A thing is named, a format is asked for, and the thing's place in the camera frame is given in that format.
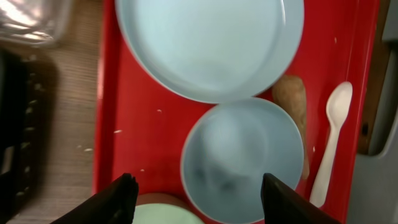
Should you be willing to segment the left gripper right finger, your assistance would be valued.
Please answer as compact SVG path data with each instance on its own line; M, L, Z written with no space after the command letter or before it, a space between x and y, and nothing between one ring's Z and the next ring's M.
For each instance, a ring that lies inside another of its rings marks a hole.
M270 173L263 175L261 200L266 224L340 224Z

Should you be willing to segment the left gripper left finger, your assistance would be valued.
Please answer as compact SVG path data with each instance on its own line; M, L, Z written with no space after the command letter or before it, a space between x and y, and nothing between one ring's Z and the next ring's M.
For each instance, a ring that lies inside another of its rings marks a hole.
M139 193L136 178L124 173L101 192L55 220L56 224L132 224Z

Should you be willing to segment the light green bowl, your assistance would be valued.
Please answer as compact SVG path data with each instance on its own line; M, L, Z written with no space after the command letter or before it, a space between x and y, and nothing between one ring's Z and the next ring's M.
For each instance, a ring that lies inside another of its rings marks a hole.
M132 224L203 224L203 221L182 207L148 203L136 206Z

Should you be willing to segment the small light blue bowl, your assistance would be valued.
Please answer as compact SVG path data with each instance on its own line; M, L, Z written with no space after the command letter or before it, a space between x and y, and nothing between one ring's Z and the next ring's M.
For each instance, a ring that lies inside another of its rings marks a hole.
M208 110L182 150L183 189L207 218L220 223L264 219L263 175L296 189L303 171L303 141L293 119L275 103L248 98Z

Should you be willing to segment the grey dishwasher rack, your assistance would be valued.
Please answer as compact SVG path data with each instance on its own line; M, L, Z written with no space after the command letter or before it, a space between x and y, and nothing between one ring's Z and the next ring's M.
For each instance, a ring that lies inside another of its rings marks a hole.
M347 223L397 223L397 1L381 1Z

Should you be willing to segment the clear plastic waste bin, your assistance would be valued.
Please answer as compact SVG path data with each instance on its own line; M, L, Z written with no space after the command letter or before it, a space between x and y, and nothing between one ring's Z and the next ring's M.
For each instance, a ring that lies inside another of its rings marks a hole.
M1 40L34 47L58 42L74 0L1 0Z

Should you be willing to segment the brown carrot piece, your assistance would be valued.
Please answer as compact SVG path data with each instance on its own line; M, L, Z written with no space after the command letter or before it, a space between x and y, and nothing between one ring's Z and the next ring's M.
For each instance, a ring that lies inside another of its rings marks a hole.
M302 79L293 75L282 76L272 87L272 97L274 103L284 109L298 127L304 151L302 179L307 179L310 173L306 144L307 98Z

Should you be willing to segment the white plastic spoon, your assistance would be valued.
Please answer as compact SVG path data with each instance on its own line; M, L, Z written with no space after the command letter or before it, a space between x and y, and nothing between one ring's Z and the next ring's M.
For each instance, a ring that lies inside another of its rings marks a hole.
M326 200L338 138L341 128L348 117L352 96L352 84L343 82L333 90L326 104L326 116L330 124L330 134L310 194L310 203L318 208L323 206Z

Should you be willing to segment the black plastic tray bin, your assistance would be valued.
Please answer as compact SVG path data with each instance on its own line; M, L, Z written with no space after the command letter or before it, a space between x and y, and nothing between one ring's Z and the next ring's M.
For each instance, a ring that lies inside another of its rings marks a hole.
M1 223L37 194L59 70L47 56L25 62L1 49Z

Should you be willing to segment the large light blue plate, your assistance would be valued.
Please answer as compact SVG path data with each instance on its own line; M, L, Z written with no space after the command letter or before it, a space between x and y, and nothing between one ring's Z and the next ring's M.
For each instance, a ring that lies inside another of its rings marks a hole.
M262 93L288 69L303 0L116 0L124 40L160 85L203 103Z

